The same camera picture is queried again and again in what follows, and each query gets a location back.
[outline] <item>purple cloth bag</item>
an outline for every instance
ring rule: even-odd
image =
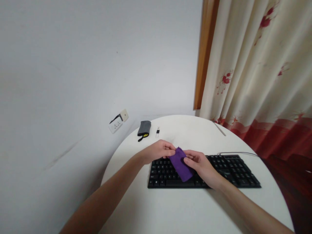
[[[181,177],[182,182],[188,181],[195,173],[193,168],[190,168],[184,163],[183,159],[185,157],[186,155],[180,147],[176,149],[175,155],[169,157],[173,167]]]

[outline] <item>wall socket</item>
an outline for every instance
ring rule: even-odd
[[[120,116],[121,116],[121,118],[122,118],[122,120],[123,120],[124,122],[126,122],[127,119],[129,118],[129,115],[128,115],[126,109],[124,109],[122,112],[120,112]]]
[[[123,124],[123,121],[118,116],[108,125],[108,127],[110,128],[111,133],[114,134],[121,127],[122,124]]]

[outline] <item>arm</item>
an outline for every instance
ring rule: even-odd
[[[195,169],[206,184],[225,197],[252,233],[293,233],[223,178],[203,153],[193,150],[184,152],[187,155],[184,162]]]
[[[82,203],[60,234],[98,233],[140,169],[156,159],[174,155],[175,149],[171,143],[159,140],[135,154],[115,175]]]

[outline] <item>curtain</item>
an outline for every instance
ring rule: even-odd
[[[200,117],[262,158],[312,158],[311,9],[311,0],[220,0]]]

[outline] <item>keyboard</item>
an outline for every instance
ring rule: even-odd
[[[238,155],[206,155],[212,166],[237,188],[261,188],[260,182]],[[201,178],[195,175],[182,182],[169,159],[158,159],[152,162],[148,188],[210,188]]]

